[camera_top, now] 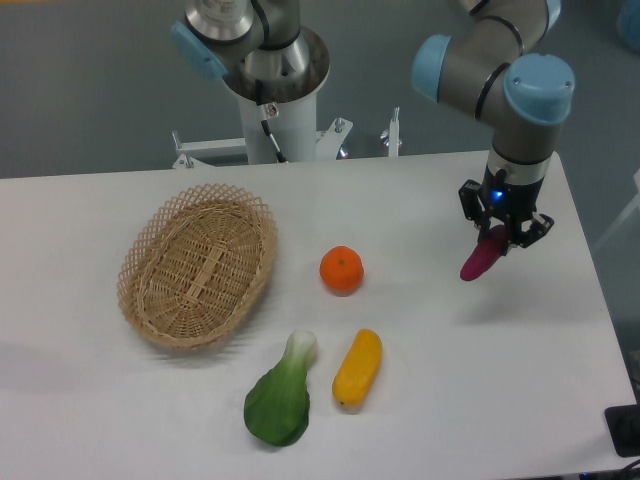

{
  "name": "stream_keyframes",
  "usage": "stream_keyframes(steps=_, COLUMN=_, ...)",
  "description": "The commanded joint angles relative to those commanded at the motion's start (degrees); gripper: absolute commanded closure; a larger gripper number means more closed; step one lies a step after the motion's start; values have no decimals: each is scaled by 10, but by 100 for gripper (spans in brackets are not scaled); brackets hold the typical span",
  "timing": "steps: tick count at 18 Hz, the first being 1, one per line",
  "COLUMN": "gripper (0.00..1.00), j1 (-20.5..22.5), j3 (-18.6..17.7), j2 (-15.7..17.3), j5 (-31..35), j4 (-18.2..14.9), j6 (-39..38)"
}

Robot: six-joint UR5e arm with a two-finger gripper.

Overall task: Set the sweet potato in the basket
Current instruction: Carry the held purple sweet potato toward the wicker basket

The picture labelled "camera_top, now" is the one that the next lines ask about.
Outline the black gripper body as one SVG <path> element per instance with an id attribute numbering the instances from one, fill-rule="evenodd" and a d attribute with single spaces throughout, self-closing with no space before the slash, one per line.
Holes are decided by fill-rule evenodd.
<path id="1" fill-rule="evenodd" d="M 528 221 L 537 211 L 537 198 L 543 180 L 528 185 L 509 184 L 506 181 L 495 186 L 495 175 L 485 169 L 481 185 L 481 200 L 486 208 L 492 207 L 492 216 L 504 220 L 510 214 L 518 221 Z"/>

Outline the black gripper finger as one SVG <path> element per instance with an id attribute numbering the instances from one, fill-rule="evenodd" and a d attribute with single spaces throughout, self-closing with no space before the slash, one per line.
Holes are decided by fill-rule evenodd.
<path id="1" fill-rule="evenodd" d="M 467 180 L 458 190 L 464 216 L 480 234 L 487 234 L 491 225 L 491 206 L 484 203 L 483 187 L 474 180 Z"/>
<path id="2" fill-rule="evenodd" d="M 553 218 L 538 212 L 533 212 L 528 222 L 529 228 L 524 231 L 522 221 L 517 217 L 510 214 L 505 217 L 505 254 L 508 254 L 513 248 L 526 249 L 530 247 L 544 238 L 555 224 Z"/>

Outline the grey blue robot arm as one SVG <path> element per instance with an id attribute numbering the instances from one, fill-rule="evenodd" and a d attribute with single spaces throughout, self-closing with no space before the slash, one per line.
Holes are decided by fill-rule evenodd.
<path id="1" fill-rule="evenodd" d="M 481 182 L 459 191 L 480 239 L 502 253 L 526 248 L 552 228 L 537 198 L 575 77 L 562 59 L 535 45 L 555 24 L 557 1 L 468 1 L 473 28 L 461 39 L 429 37 L 416 53 L 411 83 L 432 101 L 491 127 Z M 300 20 L 296 1 L 189 1 L 171 29 L 183 58 L 236 97 L 249 161 L 317 160 L 316 95 L 330 59 L 324 41 Z"/>

